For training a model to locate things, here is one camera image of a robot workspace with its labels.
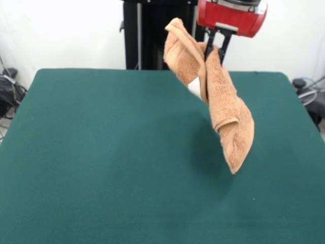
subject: green table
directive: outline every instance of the green table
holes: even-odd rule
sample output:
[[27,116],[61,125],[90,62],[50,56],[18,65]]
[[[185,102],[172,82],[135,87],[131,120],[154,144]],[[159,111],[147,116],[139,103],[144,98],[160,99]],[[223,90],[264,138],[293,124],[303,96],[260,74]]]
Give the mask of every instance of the green table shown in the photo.
[[236,176],[171,72],[39,71],[0,146],[0,243],[324,243],[317,128],[284,75],[231,76],[256,124]]

